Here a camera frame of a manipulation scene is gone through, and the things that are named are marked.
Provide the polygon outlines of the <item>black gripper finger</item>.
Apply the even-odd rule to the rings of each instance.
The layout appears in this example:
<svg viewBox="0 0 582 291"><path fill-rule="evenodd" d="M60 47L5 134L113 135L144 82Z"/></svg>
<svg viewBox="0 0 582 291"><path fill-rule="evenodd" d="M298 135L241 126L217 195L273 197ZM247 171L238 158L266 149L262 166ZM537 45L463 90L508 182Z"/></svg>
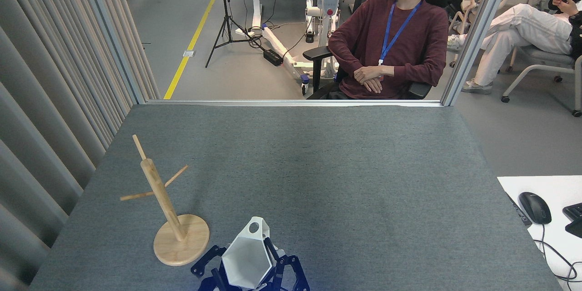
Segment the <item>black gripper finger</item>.
<svg viewBox="0 0 582 291"><path fill-rule="evenodd" d="M223 256L226 247L212 246L192 267L191 272L193 275L201 278L205 274L206 265L216 256ZM212 276L203 279L198 291L228 291L229 283L227 281L226 270L224 264L220 263L218 269L212 269Z"/></svg>
<svg viewBox="0 0 582 291"><path fill-rule="evenodd" d="M275 266L270 269L263 282L266 283L264 291L280 291L282 289L282 280L285 266L291 266L296 277L296 282L293 285L293 291L309 291L310 287L307 278L304 275L303 268L297 256L287 256L285 254L279 255L275 250L270 237L264 239L264 245L275 260Z"/></svg>

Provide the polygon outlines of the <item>person's left hand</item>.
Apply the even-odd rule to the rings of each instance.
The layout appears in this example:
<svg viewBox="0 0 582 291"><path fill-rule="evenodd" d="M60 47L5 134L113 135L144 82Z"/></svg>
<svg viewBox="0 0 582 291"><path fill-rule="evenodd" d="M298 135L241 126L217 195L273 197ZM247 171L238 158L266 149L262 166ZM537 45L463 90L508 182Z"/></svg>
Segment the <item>person's left hand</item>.
<svg viewBox="0 0 582 291"><path fill-rule="evenodd" d="M360 83L364 84L373 78L378 78L384 73L382 66L363 66L354 71L354 78Z"/></svg>

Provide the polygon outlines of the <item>seated person's hand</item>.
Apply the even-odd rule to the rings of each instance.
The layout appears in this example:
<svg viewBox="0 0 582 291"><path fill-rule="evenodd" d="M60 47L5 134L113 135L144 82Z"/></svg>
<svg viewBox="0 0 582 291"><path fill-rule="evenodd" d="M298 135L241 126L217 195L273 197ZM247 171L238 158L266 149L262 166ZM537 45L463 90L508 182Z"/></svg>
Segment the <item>seated person's hand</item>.
<svg viewBox="0 0 582 291"><path fill-rule="evenodd" d="M568 16L576 15L579 12L576 2L573 0L552 0L552 3Z"/></svg>

